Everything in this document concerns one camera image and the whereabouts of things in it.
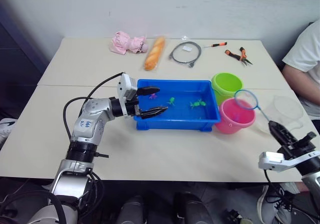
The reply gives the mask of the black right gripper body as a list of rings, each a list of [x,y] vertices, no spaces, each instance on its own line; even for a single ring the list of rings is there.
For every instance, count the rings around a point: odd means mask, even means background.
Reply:
[[[280,145],[277,153],[283,154],[285,160],[290,160],[312,152],[316,147],[311,140],[315,137],[316,134],[314,132],[309,132],[300,140],[295,139],[295,142],[285,142]]]

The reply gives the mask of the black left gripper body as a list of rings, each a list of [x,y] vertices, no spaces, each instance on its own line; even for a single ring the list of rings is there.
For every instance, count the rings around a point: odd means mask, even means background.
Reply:
[[[139,107],[139,99],[138,96],[135,94],[132,99],[129,99],[128,97],[125,98],[125,107],[127,114],[129,116],[140,116],[141,115],[141,109]]]

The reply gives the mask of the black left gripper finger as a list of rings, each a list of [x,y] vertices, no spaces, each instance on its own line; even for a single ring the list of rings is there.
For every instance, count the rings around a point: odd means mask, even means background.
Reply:
[[[152,94],[155,94],[159,91],[160,91],[160,89],[158,87],[154,87],[154,86],[141,87],[141,88],[137,89],[136,95],[137,96],[152,95]]]
[[[147,111],[140,112],[139,116],[142,119],[152,118],[152,117],[155,117],[155,116],[165,112],[167,109],[168,109],[167,106],[154,107],[154,108],[151,108],[151,109],[149,109]]]

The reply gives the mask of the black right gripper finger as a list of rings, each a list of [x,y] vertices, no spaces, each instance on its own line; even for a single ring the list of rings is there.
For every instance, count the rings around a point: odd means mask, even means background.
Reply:
[[[285,136],[283,134],[284,126],[275,121],[269,121],[268,127],[271,135],[278,141],[280,145],[285,143]]]
[[[283,134],[284,134],[284,142],[296,141],[296,138],[292,135],[292,133],[286,127],[284,127]]]

